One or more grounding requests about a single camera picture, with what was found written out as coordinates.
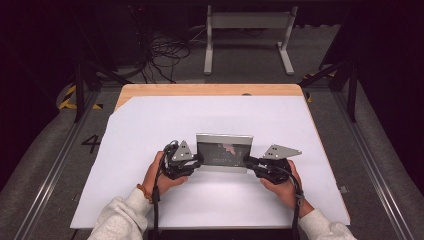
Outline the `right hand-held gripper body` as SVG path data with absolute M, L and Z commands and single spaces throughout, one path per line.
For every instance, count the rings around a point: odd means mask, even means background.
M 274 185 L 281 184 L 287 181 L 292 173 L 288 157 L 301 154 L 300 150 L 273 144 L 258 159 L 258 164 L 254 166 L 255 175 Z

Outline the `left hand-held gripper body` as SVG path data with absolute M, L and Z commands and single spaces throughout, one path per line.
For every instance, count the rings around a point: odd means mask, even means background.
M 196 169 L 194 155 L 185 141 L 172 141 L 164 149 L 162 172 L 170 179 L 190 176 Z

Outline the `silver picture frame black back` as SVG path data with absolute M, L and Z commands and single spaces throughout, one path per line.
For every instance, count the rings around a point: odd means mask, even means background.
M 206 134 L 196 135 L 197 154 L 202 154 L 202 171 L 246 173 L 243 163 L 245 155 L 250 156 L 253 137 L 249 135 Z

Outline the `person's left hand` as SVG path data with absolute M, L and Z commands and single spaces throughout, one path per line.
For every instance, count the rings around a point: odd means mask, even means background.
M 154 158 L 154 161 L 150 164 L 147 170 L 147 173 L 144 177 L 144 180 L 141 184 L 141 186 L 144 189 L 143 193 L 145 196 L 152 197 L 153 188 L 155 186 L 158 187 L 159 195 L 163 195 L 170 188 L 182 185 L 188 180 L 187 176 L 183 176 L 175 180 L 172 180 L 168 178 L 167 176 L 164 176 L 163 174 L 159 174 L 158 170 L 159 170 L 160 160 L 162 159 L 162 156 L 163 156 L 163 152 L 158 151 Z

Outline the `person's right hand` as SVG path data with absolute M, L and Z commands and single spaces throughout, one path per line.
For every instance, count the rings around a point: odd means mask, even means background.
M 263 184 L 263 186 L 273 192 L 277 198 L 280 200 L 282 204 L 289 207 L 290 209 L 294 210 L 297 204 L 296 196 L 295 196 L 295 187 L 293 183 L 289 180 L 287 180 L 284 183 L 281 183 L 279 185 L 274 185 L 272 182 L 268 181 L 267 179 L 261 178 L 260 182 Z M 303 218 L 310 212 L 314 210 L 314 207 L 306 200 L 304 199 L 302 201 L 301 206 L 299 207 L 299 213 L 298 216 L 300 218 Z

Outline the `white table cover board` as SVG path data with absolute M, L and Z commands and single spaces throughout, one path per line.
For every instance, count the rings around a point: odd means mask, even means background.
M 350 216 L 301 96 L 133 97 L 109 118 L 94 165 L 71 225 L 94 226 L 114 197 L 127 197 L 156 153 L 173 140 L 196 146 L 199 133 L 247 135 L 251 154 L 272 144 L 299 150 L 294 162 L 306 199 L 333 222 Z M 197 170 L 159 203 L 162 229 L 288 228 L 290 209 L 266 190 L 250 171 Z

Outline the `black metal stand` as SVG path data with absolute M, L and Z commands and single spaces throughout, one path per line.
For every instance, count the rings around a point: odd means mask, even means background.
M 358 57 L 355 54 L 349 54 L 343 60 L 338 61 L 335 64 L 320 70 L 319 72 L 310 75 L 307 78 L 302 79 L 298 85 L 301 88 L 307 87 L 312 83 L 321 80 L 326 75 L 334 73 L 334 77 L 331 79 L 328 87 L 333 92 L 340 92 L 346 83 L 348 85 L 348 96 L 347 96 L 347 113 L 352 122 L 356 122 L 355 107 L 356 107 L 356 93 L 358 84 L 358 73 L 356 70 L 356 63 Z
M 122 85 L 129 84 L 124 77 L 114 73 L 116 64 L 107 45 L 94 5 L 68 4 L 69 29 L 66 32 L 68 52 L 74 65 L 77 114 L 79 122 L 86 111 L 84 88 L 99 91 L 102 87 L 100 72 L 108 79 Z

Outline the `yellow black hazard tape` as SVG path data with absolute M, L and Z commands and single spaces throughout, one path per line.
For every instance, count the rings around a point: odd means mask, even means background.
M 71 103 L 70 99 L 72 95 L 76 92 L 76 85 L 71 84 L 69 89 L 66 91 L 65 96 L 62 100 L 62 102 L 59 104 L 59 109 L 77 109 L 77 104 Z M 103 109 L 103 104 L 94 104 L 92 109 L 94 110 L 100 110 Z

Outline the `white metal stand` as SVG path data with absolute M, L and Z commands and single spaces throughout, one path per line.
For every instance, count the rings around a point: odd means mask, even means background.
M 294 74 L 294 68 L 287 52 L 288 42 L 297 17 L 298 7 L 283 12 L 215 12 L 212 6 L 207 8 L 206 50 L 204 74 L 212 74 L 213 66 L 213 30 L 214 29 L 283 29 L 283 39 L 276 44 L 286 74 Z

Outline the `aluminium floor rail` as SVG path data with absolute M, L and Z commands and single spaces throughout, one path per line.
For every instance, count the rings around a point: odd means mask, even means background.
M 399 240 L 416 240 L 405 221 L 405 218 L 401 213 L 389 186 L 383 178 L 383 175 L 379 170 L 358 125 L 351 120 L 350 115 L 347 112 L 347 102 L 344 100 L 343 95 L 339 92 L 333 92 L 332 96 L 341 111 L 351 134 L 353 135 L 353 139 L 359 149 L 363 165 L 391 222 L 391 225 L 394 228 L 397 238 Z
M 42 212 L 44 211 L 57 185 L 60 175 L 63 172 L 63 169 L 69 159 L 69 155 L 76 141 L 76 138 L 82 129 L 82 126 L 87 119 L 93 105 L 95 104 L 99 94 L 99 91 L 88 93 L 87 100 L 83 105 L 84 110 L 82 115 L 76 123 L 72 124 L 64 144 L 62 145 L 57 157 L 55 158 L 55 161 L 50 168 L 44 182 L 39 188 L 35 200 L 33 201 L 13 240 L 29 240 L 30 235 L 34 231 L 35 226 Z

